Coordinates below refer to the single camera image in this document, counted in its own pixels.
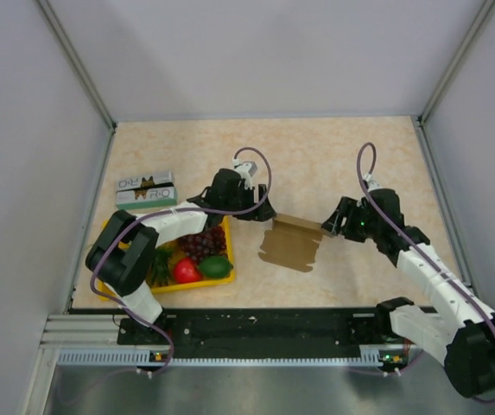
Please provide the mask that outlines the brown cardboard box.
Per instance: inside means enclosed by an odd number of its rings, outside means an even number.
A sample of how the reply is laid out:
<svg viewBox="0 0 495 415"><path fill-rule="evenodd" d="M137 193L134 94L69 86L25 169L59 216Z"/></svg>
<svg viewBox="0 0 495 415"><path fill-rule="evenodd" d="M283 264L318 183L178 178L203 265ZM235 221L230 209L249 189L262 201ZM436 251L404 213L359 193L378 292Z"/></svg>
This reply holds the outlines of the brown cardboard box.
<svg viewBox="0 0 495 415"><path fill-rule="evenodd" d="M264 233L259 258L267 263L299 272L314 268L324 233L320 223L287 214L277 214Z"/></svg>

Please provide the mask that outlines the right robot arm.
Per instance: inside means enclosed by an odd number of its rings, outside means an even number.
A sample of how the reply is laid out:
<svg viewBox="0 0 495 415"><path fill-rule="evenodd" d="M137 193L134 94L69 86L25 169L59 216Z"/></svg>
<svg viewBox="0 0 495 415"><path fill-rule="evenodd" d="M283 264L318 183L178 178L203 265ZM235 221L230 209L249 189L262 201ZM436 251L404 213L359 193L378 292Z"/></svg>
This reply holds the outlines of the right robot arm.
<svg viewBox="0 0 495 415"><path fill-rule="evenodd" d="M373 328L380 340L401 336L415 343L441 363L465 398L495 389L495 310L454 276L420 228L405 224L394 190L375 188L360 200L342 197L321 229L358 243L372 240L438 314L432 318L404 297L379 303Z"/></svg>

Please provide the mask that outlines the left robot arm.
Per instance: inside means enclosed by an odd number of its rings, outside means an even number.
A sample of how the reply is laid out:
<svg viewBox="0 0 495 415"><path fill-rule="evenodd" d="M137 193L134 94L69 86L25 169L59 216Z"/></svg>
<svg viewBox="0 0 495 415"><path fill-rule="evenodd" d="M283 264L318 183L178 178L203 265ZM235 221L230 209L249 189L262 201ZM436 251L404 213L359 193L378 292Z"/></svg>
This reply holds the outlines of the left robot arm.
<svg viewBox="0 0 495 415"><path fill-rule="evenodd" d="M190 234L219 225L226 216L264 222L276 216L268 201L272 179L252 186L247 175L235 169L220 169L211 185L176 207L136 216L118 210L108 220L86 255L92 273L91 290L97 279L115 296L111 299L137 321L136 332L146 342L158 342L166 334L163 307L146 283L155 249Z"/></svg>

